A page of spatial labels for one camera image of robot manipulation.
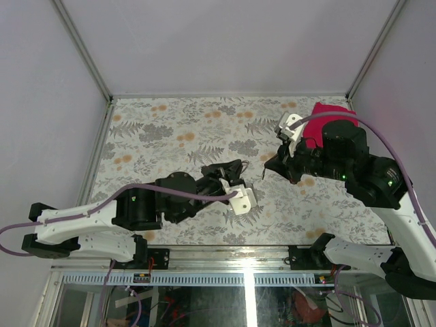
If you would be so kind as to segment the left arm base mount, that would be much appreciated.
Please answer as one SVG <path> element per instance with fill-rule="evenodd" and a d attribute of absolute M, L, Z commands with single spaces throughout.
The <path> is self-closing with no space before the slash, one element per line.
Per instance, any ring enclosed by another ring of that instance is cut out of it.
<path fill-rule="evenodd" d="M 147 240 L 139 235 L 133 235 L 134 253 L 132 259 L 126 262 L 111 260 L 115 269 L 123 270 L 167 270 L 170 262 L 170 250 L 167 248 L 149 248 Z"/>

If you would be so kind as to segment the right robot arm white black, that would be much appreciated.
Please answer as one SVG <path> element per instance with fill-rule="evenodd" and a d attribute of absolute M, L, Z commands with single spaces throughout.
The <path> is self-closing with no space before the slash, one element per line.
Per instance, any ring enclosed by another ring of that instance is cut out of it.
<path fill-rule="evenodd" d="M 427 225 L 415 192 L 399 164 L 370 154 L 364 129 L 347 120 L 322 127 L 322 146 L 310 149 L 302 127 L 290 117 L 276 129 L 282 141 L 264 167 L 292 184 L 303 175 L 342 181 L 348 194 L 371 209 L 394 237 L 387 247 L 351 243 L 323 233 L 311 247 L 317 268 L 344 264 L 384 279 L 399 294 L 419 300 L 435 299 L 435 231 Z"/>

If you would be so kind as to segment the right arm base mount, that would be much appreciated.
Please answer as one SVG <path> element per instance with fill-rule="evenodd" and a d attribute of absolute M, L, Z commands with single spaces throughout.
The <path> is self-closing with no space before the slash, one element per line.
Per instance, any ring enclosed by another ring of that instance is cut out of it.
<path fill-rule="evenodd" d="M 291 270 L 330 270 L 334 264 L 326 257 L 326 245 L 335 235 L 321 234 L 311 246 L 288 245 L 288 256 L 283 263 Z"/>

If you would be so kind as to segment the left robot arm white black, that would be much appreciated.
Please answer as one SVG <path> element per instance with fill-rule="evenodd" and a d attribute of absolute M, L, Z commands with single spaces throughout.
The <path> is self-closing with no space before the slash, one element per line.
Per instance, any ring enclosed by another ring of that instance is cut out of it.
<path fill-rule="evenodd" d="M 241 177 L 246 167 L 240 159 L 204 166 L 199 179 L 173 172 L 152 183 L 126 185 L 101 202 L 75 208 L 32 204 L 29 218 L 36 227 L 24 236 L 21 249 L 38 258 L 61 259 L 77 252 L 143 268 L 149 252 L 140 232 L 159 230 L 165 221 L 178 224 L 215 202 L 240 204 L 247 192 Z"/>

